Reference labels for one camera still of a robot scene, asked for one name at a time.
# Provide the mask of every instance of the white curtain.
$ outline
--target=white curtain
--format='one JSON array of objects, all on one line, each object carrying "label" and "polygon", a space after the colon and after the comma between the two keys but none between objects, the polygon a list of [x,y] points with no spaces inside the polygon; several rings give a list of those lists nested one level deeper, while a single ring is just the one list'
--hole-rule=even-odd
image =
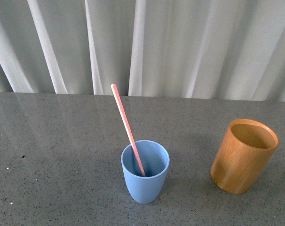
[{"label": "white curtain", "polygon": [[285,0],[0,0],[0,92],[285,101]]}]

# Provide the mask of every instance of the pink straw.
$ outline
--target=pink straw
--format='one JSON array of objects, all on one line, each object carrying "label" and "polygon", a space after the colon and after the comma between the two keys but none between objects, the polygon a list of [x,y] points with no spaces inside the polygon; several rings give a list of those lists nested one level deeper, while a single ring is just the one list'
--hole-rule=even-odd
[{"label": "pink straw", "polygon": [[141,170],[142,176],[145,177],[146,174],[144,173],[144,170],[143,170],[142,161],[141,161],[141,158],[139,157],[139,154],[138,154],[138,151],[137,151],[137,148],[136,148],[136,144],[135,144],[135,141],[134,141],[131,129],[130,129],[130,125],[129,125],[129,122],[128,122],[128,119],[127,119],[127,116],[126,116],[126,113],[125,113],[122,101],[121,101],[120,96],[119,96],[118,88],[116,87],[115,84],[111,84],[111,89],[112,89],[112,92],[113,92],[116,104],[118,105],[119,113],[120,113],[120,116],[122,117],[122,120],[123,120],[125,129],[126,129],[126,132],[128,134],[128,138],[130,140],[130,144],[131,144],[131,146],[133,148],[133,152],[134,152],[135,158],[137,160],[139,169]]}]

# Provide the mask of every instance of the blue cup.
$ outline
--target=blue cup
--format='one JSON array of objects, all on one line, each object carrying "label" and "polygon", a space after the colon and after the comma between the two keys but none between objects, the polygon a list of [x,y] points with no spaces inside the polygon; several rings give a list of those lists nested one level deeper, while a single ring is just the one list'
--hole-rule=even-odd
[{"label": "blue cup", "polygon": [[131,145],[124,149],[121,162],[130,195],[138,203],[147,204],[154,201],[162,189],[170,157],[166,149],[154,141],[136,141],[136,146],[146,177],[142,177]]}]

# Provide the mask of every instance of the table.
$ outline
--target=table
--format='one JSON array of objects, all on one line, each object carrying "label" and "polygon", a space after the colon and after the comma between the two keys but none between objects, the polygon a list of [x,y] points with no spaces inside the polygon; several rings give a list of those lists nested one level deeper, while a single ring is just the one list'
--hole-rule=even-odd
[{"label": "table", "polygon": [[[0,225],[285,225],[285,103],[122,97],[136,140],[162,144],[170,168],[150,204],[127,191],[129,144],[112,96],[0,93]],[[251,118],[280,146],[242,195],[210,168],[228,123]]]}]

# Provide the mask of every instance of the bamboo cup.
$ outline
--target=bamboo cup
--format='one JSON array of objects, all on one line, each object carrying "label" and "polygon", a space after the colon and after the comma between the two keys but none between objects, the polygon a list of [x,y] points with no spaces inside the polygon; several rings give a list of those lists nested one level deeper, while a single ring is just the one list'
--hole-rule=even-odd
[{"label": "bamboo cup", "polygon": [[211,168],[214,182],[226,192],[246,192],[279,146],[276,133],[251,119],[230,122]]}]

